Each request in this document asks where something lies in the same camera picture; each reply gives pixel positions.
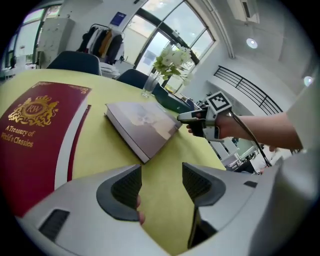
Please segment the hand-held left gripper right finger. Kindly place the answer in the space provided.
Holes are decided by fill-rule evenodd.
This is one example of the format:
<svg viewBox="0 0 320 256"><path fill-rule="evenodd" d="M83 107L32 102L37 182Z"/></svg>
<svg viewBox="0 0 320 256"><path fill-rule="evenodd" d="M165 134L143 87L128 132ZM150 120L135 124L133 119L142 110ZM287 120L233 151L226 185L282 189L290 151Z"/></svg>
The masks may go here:
<svg viewBox="0 0 320 256"><path fill-rule="evenodd" d="M290 162L263 175L184 162L182 183L194 204L183 256L270 256L318 199L318 171Z"/></svg>

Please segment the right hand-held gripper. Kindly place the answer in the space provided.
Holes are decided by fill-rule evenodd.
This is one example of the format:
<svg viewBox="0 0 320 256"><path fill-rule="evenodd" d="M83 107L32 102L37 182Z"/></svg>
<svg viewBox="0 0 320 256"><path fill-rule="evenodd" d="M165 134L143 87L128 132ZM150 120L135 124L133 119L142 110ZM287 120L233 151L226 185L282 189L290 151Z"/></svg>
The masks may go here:
<svg viewBox="0 0 320 256"><path fill-rule="evenodd" d="M208 141L223 141L220 139L220 128L217 125L219 116L231 113L232 104L222 91L218 91L206 98L208 105L203 111L189 111L180 113L177 120L182 124L189 124L201 120L203 136Z"/></svg>

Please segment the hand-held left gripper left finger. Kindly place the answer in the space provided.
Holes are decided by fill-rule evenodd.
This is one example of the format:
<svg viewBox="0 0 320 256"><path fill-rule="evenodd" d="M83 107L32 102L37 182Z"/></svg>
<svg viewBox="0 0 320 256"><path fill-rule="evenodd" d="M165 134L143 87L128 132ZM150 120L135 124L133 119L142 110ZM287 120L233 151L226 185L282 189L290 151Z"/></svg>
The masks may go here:
<svg viewBox="0 0 320 256"><path fill-rule="evenodd" d="M71 180L17 222L47 256L168 256L141 227L139 164Z"/></svg>

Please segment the brown book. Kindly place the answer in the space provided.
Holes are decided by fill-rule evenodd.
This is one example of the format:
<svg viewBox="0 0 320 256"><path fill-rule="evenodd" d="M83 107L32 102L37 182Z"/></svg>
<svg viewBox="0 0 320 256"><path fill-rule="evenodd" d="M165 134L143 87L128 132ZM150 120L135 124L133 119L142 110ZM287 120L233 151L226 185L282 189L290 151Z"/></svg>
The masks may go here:
<svg viewBox="0 0 320 256"><path fill-rule="evenodd" d="M105 116L144 164L182 126L176 117L157 102L107 103Z"/></svg>

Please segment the thick red book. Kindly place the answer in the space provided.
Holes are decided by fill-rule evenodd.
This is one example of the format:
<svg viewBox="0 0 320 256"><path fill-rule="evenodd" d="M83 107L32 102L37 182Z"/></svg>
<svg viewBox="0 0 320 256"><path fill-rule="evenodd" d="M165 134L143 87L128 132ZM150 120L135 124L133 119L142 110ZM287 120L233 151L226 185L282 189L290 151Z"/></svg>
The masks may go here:
<svg viewBox="0 0 320 256"><path fill-rule="evenodd" d="M13 215L23 217L71 179L73 144L90 92L40 81L0 117L0 189Z"/></svg>

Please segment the person's right forearm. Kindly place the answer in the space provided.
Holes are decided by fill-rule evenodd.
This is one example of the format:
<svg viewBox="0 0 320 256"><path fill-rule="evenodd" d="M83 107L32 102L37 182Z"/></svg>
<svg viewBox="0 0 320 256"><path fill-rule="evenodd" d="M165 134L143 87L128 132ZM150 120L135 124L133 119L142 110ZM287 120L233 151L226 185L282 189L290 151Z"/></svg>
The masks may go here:
<svg viewBox="0 0 320 256"><path fill-rule="evenodd" d="M285 112L268 116L240 116L239 119L249 128L259 143L288 150L303 148L297 131ZM220 115L216 119L220 129L219 137L236 137L249 140L249 134L233 117Z"/></svg>

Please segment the person's right hand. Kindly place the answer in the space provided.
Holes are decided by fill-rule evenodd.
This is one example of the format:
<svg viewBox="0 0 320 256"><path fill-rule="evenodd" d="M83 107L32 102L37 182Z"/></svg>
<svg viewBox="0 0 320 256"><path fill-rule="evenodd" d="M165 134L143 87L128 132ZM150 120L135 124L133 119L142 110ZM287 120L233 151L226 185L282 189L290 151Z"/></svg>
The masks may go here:
<svg viewBox="0 0 320 256"><path fill-rule="evenodd" d="M189 123L186 128L188 129L188 132L190 134L192 134L193 136L196 136L196 137L201 137L201 138L204 138L205 135L204 135L204 132L203 132L203 125L201 122L192 122L192 123Z"/></svg>

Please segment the dark green box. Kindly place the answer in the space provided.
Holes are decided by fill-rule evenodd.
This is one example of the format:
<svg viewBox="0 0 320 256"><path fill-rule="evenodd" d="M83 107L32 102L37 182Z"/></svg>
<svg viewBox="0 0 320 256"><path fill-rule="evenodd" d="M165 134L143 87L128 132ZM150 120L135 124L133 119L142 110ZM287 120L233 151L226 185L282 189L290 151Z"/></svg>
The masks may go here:
<svg viewBox="0 0 320 256"><path fill-rule="evenodd" d="M181 114L195 110L184 100L164 89L159 83L156 84L152 94L159 104L175 113Z"/></svg>

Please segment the glass vase with white flowers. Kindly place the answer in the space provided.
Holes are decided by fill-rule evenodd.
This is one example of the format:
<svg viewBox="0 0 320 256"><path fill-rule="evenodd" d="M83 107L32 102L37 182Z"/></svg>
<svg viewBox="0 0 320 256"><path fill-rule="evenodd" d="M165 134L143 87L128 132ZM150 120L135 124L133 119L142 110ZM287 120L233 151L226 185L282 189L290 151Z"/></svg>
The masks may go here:
<svg viewBox="0 0 320 256"><path fill-rule="evenodd" d="M187 64L192 61L192 51L177 43L175 46L168 44L155 58L152 70L144 84L141 95L148 98L154 91L160 79L168 81L171 77L181 80L187 85L191 80L187 74Z"/></svg>

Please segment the black stair railing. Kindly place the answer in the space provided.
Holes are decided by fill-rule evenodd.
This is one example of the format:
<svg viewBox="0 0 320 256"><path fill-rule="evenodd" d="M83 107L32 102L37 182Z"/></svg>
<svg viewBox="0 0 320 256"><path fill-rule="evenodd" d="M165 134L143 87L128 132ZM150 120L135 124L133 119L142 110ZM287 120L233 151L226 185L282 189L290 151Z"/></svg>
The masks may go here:
<svg viewBox="0 0 320 256"><path fill-rule="evenodd" d="M265 114L273 115L283 112L279 105L268 94L236 72L219 65L217 71L214 73L214 76L243 93Z"/></svg>

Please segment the dark blue chair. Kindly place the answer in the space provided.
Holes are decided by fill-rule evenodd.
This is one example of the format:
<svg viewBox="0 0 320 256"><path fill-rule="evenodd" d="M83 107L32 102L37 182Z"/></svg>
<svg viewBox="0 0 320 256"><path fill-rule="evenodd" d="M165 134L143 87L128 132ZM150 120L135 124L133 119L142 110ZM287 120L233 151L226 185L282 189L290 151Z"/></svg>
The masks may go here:
<svg viewBox="0 0 320 256"><path fill-rule="evenodd" d="M141 71L131 68L122 73L116 78L116 80L139 89L144 89L147 80L151 78L155 78L154 73L147 75Z"/></svg>
<svg viewBox="0 0 320 256"><path fill-rule="evenodd" d="M95 55L63 51L48 66L47 69L67 70L101 76L100 60Z"/></svg>

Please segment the yellow-green tablecloth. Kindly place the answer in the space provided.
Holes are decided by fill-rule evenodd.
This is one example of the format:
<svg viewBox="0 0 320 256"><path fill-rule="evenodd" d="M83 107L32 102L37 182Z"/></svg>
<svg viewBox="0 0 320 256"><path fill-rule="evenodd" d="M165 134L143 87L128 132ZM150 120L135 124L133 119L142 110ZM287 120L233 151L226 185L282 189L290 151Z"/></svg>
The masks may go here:
<svg viewBox="0 0 320 256"><path fill-rule="evenodd" d="M141 90L103 76L59 69L21 72L0 85L0 115L37 82L55 82L91 88L91 108L82 126L73 163L74 178L139 163L105 117L106 104L146 102ZM143 229L167 253L187 250L193 203L182 184L182 163L222 169L210 144L182 126L165 146L142 167L140 210L146 215Z"/></svg>

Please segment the coat rack with clothes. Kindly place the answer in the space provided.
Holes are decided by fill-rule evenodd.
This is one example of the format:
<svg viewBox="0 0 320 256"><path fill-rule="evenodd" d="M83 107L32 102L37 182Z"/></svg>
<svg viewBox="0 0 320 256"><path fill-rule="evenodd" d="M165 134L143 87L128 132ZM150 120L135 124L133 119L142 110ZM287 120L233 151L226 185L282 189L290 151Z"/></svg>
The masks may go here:
<svg viewBox="0 0 320 256"><path fill-rule="evenodd" d="M125 60L125 36L124 32L94 23L82 35L82 41L76 51L96 56L108 65L115 65L116 62Z"/></svg>

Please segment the white air conditioner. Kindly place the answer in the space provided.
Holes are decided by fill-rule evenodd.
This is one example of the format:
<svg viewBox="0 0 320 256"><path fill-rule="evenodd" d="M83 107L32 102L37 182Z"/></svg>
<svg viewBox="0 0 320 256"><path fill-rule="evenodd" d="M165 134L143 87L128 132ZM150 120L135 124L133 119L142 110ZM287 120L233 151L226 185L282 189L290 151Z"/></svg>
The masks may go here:
<svg viewBox="0 0 320 256"><path fill-rule="evenodd" d="M233 17L242 22L260 23L256 0L227 0Z"/></svg>

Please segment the white locker cabinet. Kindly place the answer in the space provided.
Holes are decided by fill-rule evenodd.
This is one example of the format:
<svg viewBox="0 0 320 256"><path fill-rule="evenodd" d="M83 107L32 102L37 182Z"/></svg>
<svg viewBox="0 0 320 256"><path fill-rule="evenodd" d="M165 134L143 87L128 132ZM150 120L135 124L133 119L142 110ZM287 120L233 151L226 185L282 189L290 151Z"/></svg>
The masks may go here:
<svg viewBox="0 0 320 256"><path fill-rule="evenodd" d="M45 69L66 50L75 22L70 18L48 18L41 28L36 49L36 68Z"/></svg>

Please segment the blue wall poster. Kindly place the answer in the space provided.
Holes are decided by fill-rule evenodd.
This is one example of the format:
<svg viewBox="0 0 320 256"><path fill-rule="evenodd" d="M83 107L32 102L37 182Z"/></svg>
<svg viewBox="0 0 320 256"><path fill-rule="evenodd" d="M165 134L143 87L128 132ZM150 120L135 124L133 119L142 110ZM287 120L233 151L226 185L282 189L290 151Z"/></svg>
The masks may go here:
<svg viewBox="0 0 320 256"><path fill-rule="evenodd" d="M110 21L110 24L113 26L119 27L120 24L123 22L123 20L126 18L126 16L127 16L126 14L118 11Z"/></svg>

